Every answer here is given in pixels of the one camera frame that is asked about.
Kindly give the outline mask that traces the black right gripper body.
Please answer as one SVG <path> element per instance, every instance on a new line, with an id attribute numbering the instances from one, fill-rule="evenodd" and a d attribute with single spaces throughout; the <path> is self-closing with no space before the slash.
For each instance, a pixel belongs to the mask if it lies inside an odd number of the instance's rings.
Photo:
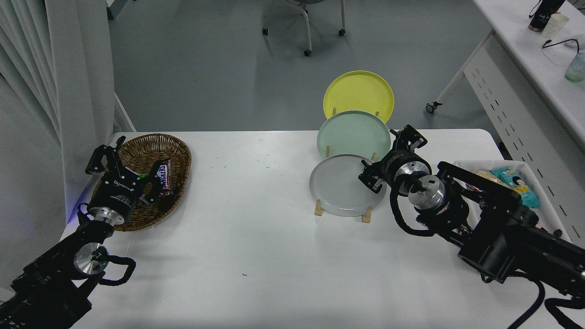
<path id="1" fill-rule="evenodd" d="M 412 183 L 401 179 L 402 175 L 413 175 L 415 178 L 430 175 L 431 167 L 428 162 L 411 150 L 398 149 L 390 151 L 382 159 L 382 174 L 380 175 L 389 186 L 396 186 L 398 190 L 410 190 Z"/>

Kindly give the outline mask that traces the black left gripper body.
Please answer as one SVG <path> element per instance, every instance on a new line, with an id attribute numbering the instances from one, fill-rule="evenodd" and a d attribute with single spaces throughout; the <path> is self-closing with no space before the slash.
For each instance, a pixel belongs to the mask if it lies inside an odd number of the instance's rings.
<path id="1" fill-rule="evenodd" d="M 126 168 L 107 171 L 90 200 L 90 210 L 108 208 L 121 216 L 130 216 L 144 191 L 139 180 L 137 173 Z"/>

